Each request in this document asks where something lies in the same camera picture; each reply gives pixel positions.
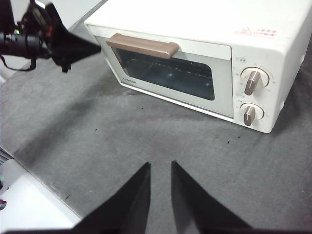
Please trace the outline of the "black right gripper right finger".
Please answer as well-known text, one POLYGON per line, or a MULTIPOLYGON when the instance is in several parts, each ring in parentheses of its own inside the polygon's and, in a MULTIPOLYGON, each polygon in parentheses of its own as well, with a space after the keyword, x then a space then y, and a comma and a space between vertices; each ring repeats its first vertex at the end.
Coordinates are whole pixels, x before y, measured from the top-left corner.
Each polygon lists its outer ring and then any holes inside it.
POLYGON ((177 162, 171 162, 171 202, 178 230, 251 229, 211 196, 177 162))

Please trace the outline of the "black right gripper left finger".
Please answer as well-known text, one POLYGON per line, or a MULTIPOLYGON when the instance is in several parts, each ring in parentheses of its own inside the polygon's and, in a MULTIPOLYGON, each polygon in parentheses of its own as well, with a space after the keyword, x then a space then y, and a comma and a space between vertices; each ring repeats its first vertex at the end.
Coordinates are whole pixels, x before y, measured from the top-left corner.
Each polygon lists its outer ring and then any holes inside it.
POLYGON ((107 201, 82 219, 75 231, 144 231, 151 201, 151 164, 138 171, 107 201))

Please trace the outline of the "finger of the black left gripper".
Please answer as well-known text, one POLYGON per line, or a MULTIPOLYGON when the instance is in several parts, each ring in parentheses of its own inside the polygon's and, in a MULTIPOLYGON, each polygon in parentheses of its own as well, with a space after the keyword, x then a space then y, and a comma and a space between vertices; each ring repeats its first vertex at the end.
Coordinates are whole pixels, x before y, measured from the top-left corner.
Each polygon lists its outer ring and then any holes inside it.
POLYGON ((101 51, 100 47, 78 48, 77 50, 60 50, 55 52, 56 65, 70 65, 76 61, 97 54, 101 51))
POLYGON ((99 45, 70 33, 64 26, 58 26, 59 48, 100 48, 99 45))

